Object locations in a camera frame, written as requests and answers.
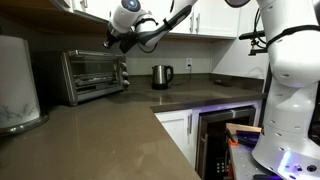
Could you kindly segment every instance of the toaster oven control knob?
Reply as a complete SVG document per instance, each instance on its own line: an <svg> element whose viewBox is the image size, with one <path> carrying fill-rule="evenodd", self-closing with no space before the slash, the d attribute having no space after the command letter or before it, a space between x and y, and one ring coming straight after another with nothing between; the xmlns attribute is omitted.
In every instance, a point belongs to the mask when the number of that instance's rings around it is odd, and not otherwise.
<svg viewBox="0 0 320 180"><path fill-rule="evenodd" d="M124 80L124 81L123 81L123 85L125 85L125 86L129 86L129 85L130 85L130 83L129 83L129 81L128 81L128 80Z"/></svg>
<svg viewBox="0 0 320 180"><path fill-rule="evenodd" d="M126 71L123 71L123 72L122 72L122 76L123 76L123 77L128 77L129 74L128 74Z"/></svg>
<svg viewBox="0 0 320 180"><path fill-rule="evenodd" d="M127 63L122 62L122 63L121 63L121 68L122 68L122 69L127 69Z"/></svg>

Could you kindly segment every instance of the kettle handle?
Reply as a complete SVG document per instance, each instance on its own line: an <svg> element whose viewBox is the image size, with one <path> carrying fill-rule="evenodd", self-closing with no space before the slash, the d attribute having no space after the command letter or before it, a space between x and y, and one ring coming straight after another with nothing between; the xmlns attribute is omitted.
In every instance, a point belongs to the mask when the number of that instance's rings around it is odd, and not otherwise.
<svg viewBox="0 0 320 180"><path fill-rule="evenodd" d="M170 70L170 78L167 80L167 84L168 84L170 81L172 81L172 79L173 79L173 74L174 74L174 72L173 72L173 67L172 67L172 66L166 66L166 67L165 67L166 72L168 72L168 69Z"/></svg>

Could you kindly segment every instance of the kettle base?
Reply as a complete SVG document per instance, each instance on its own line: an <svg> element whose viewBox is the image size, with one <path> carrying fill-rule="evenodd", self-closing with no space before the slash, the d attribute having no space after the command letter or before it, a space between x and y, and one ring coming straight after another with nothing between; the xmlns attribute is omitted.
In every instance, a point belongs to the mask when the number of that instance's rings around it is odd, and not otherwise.
<svg viewBox="0 0 320 180"><path fill-rule="evenodd" d="M165 90L165 89L168 89L168 84L154 84L154 83L152 83L152 89Z"/></svg>

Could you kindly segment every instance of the toaster oven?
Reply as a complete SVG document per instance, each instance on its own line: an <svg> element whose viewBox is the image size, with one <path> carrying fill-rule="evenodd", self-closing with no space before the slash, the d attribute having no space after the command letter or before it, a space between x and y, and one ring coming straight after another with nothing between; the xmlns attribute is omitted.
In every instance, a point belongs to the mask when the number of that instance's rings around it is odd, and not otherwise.
<svg viewBox="0 0 320 180"><path fill-rule="evenodd" d="M34 54L37 88L71 106L129 86L124 55L74 50Z"/></svg>

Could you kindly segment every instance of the electric kettle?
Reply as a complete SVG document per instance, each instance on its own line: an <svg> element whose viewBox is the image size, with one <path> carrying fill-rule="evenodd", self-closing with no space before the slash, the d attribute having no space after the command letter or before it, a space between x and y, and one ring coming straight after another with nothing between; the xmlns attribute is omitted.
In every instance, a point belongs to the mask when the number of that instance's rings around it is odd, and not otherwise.
<svg viewBox="0 0 320 180"><path fill-rule="evenodd" d="M152 69L153 69L152 89L156 89L156 90L168 89L168 83L173 79L173 67L166 66L166 65L158 65L158 66L152 67Z"/></svg>

